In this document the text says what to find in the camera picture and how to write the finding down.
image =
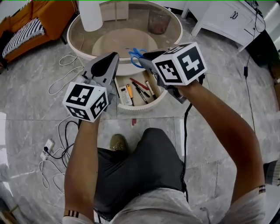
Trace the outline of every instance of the gray marble floor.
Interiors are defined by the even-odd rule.
[[[246,51],[237,54],[231,40],[216,33],[201,30],[194,38],[190,35],[195,22],[180,19],[184,33],[181,42],[196,41],[208,66],[204,86],[220,97],[239,113],[251,126],[252,116],[248,91],[243,77],[247,62]],[[47,94],[49,85],[72,68],[58,61],[66,54],[73,54],[68,45],[52,42],[40,46],[15,60],[9,71],[0,75],[0,197],[12,208],[19,205],[14,214],[20,223],[36,224],[61,222],[64,208],[63,175],[47,162],[43,172],[49,183],[44,188],[39,170],[40,153],[48,138],[53,138],[59,147],[57,125],[67,117],[62,106],[66,89],[59,94]],[[252,101],[256,135],[260,141],[264,162],[275,160],[280,154],[280,120],[272,119],[279,110],[273,81],[267,69],[249,61],[248,86]],[[51,90],[55,92],[66,81],[61,81]],[[140,115],[120,113],[115,98],[102,115],[98,146],[108,148],[111,135],[123,134],[133,150],[148,127],[165,131],[183,159],[181,130],[188,102],[181,105],[166,95],[158,107]],[[206,207],[213,223],[221,219],[230,205],[236,168],[228,154],[215,137],[204,118],[192,108],[187,120],[187,170],[185,181],[189,190],[189,203],[194,213],[207,223]],[[68,139],[74,142],[77,128],[70,125]],[[53,161],[61,172],[62,162]]]

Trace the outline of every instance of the white cylinder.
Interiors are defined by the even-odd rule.
[[[84,30],[95,31],[103,25],[99,1],[79,1],[80,17]]]

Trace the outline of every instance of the open drawer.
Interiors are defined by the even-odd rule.
[[[149,84],[156,95],[157,99],[154,99],[152,94],[149,90],[145,90],[146,93],[149,94],[149,98],[144,95],[145,99],[147,100],[148,104],[144,102],[138,91],[136,90],[135,86],[132,85],[132,81],[130,78],[135,79],[136,81],[140,82],[141,84],[146,85],[146,81],[149,81]],[[134,106],[127,106],[124,105],[122,97],[120,97],[120,88],[123,86],[126,86],[127,84],[130,84],[132,93],[133,93],[133,102]],[[120,98],[120,103],[118,105],[118,108],[120,112],[126,113],[126,114],[139,114],[143,112],[147,112],[151,109],[153,109],[166,95],[167,91],[161,87],[157,86],[156,79],[152,74],[149,74],[147,71],[143,71],[140,73],[137,73],[135,75],[131,76],[116,76],[115,77],[115,85],[118,92],[118,96]]]

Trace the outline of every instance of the person's arm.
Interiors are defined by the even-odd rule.
[[[176,87],[205,118],[237,167],[231,203],[264,185],[259,142],[249,124],[197,81]]]
[[[94,221],[93,201],[98,175],[98,118],[94,123],[82,121],[69,163],[64,189],[65,210],[79,212]]]

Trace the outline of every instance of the orange sofa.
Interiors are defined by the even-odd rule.
[[[74,14],[75,1],[31,1],[14,16],[5,18],[0,24],[0,37],[5,30],[16,33],[34,18],[39,18],[44,35],[38,35],[21,44],[4,57],[9,63],[21,54],[45,42],[61,37],[63,30]]]

